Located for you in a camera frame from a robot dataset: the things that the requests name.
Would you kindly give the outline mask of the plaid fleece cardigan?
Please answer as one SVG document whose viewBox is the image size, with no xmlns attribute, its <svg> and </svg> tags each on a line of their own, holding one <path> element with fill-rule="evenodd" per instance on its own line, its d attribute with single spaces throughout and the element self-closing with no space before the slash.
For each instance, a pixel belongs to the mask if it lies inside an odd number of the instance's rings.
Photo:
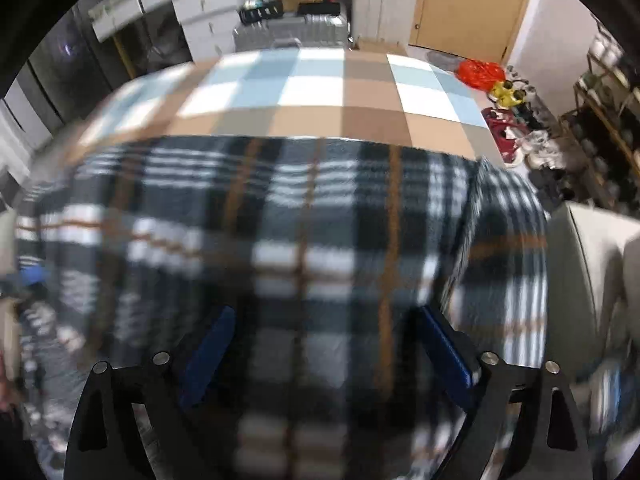
<svg viewBox="0 0 640 480">
<path fill-rule="evenodd" d="M 42 478 L 68 467 L 91 367 L 177 375 L 224 306 L 232 341 L 188 445 L 211 479 L 429 479 L 464 421 L 423 353 L 425 306 L 536 367 L 547 219 L 487 160 L 353 140 L 163 136 L 101 148 L 17 206 L 25 412 Z"/>
</svg>

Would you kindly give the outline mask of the dark grey refrigerator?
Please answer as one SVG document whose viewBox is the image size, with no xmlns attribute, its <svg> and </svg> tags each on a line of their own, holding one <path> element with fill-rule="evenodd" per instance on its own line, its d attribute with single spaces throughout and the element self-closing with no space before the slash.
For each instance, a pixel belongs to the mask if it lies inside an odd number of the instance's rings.
<svg viewBox="0 0 640 480">
<path fill-rule="evenodd" d="M 96 40 L 88 14 L 72 6 L 17 74 L 17 84 L 50 133 L 87 117 L 129 80 L 111 40 Z"/>
</svg>

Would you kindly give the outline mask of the yellow shoes on floor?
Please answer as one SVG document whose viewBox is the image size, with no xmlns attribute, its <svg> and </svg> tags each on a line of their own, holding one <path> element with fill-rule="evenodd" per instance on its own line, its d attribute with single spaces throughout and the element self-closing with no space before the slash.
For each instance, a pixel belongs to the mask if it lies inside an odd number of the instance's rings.
<svg viewBox="0 0 640 480">
<path fill-rule="evenodd" d="M 510 110 L 526 101 L 526 87 L 528 81 L 524 79 L 497 81 L 487 93 L 488 99 L 500 110 Z"/>
</svg>

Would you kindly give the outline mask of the checkered bed sheet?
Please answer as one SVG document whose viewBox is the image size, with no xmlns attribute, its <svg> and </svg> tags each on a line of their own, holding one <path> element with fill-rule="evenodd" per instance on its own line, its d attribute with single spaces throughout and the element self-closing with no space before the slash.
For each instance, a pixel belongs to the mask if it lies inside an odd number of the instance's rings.
<svg viewBox="0 0 640 480">
<path fill-rule="evenodd" d="M 79 126 L 65 160 L 163 136 L 343 138 L 503 164 L 472 90 L 453 74 L 340 48 L 232 53 L 136 78 Z"/>
</svg>

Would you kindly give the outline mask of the orange bag on floor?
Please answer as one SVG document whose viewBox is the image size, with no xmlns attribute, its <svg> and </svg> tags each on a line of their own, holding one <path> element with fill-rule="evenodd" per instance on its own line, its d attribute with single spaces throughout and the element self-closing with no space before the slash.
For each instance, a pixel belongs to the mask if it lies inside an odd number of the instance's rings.
<svg viewBox="0 0 640 480">
<path fill-rule="evenodd" d="M 506 73 L 497 63 L 483 62 L 472 58 L 461 62 L 454 73 L 468 87 L 485 92 L 494 88 L 497 82 L 506 79 Z"/>
</svg>

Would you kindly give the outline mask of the wooden shoe rack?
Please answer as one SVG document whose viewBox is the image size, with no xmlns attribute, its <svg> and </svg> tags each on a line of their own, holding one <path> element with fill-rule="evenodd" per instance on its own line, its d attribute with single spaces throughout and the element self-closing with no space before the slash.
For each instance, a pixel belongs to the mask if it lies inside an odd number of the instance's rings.
<svg viewBox="0 0 640 480">
<path fill-rule="evenodd" d="M 560 125 L 584 159 L 582 185 L 595 205 L 639 215 L 639 65 L 603 26 L 574 83 L 575 107 Z"/>
</svg>

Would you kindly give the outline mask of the white drawer desk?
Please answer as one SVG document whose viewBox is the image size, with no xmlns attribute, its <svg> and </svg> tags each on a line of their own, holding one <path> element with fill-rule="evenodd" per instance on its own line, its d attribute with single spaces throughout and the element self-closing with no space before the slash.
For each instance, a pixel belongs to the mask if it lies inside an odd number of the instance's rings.
<svg viewBox="0 0 640 480">
<path fill-rule="evenodd" d="M 99 42 L 126 26 L 160 11 L 169 11 L 181 29 L 194 61 L 235 51 L 239 8 L 248 0 L 104 0 L 89 12 Z"/>
</svg>

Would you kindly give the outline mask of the silver aluminium suitcase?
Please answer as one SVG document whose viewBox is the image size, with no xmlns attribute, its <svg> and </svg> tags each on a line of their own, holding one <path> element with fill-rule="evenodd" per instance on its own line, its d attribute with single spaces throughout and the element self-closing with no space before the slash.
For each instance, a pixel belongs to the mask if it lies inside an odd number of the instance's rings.
<svg viewBox="0 0 640 480">
<path fill-rule="evenodd" d="M 233 31 L 236 52 L 282 48 L 343 48 L 350 41 L 349 24 L 341 15 L 285 16 L 241 25 Z"/>
</svg>

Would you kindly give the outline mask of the wooden door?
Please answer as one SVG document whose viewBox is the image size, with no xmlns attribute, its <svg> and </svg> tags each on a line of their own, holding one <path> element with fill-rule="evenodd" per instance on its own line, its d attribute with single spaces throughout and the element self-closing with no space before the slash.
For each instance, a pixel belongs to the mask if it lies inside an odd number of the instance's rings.
<svg viewBox="0 0 640 480">
<path fill-rule="evenodd" d="M 513 49 L 528 0 L 416 0 L 409 44 L 501 63 Z"/>
</svg>

